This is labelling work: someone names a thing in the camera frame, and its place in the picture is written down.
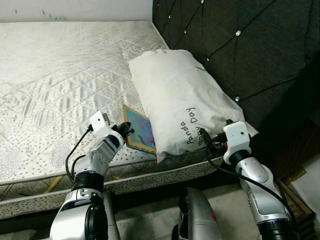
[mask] bed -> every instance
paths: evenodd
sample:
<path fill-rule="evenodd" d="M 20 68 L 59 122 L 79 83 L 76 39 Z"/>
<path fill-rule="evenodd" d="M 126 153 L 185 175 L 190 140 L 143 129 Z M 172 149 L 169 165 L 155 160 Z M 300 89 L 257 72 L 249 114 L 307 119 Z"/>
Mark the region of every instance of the bed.
<path fill-rule="evenodd" d="M 167 49 L 149 21 L 0 23 L 0 219 L 59 208 L 71 183 L 64 161 L 96 112 L 123 122 L 122 105 L 144 110 L 128 61 Z M 97 141 L 89 134 L 72 155 Z M 203 150 L 170 156 L 126 146 L 110 163 L 116 195 L 214 170 Z"/>

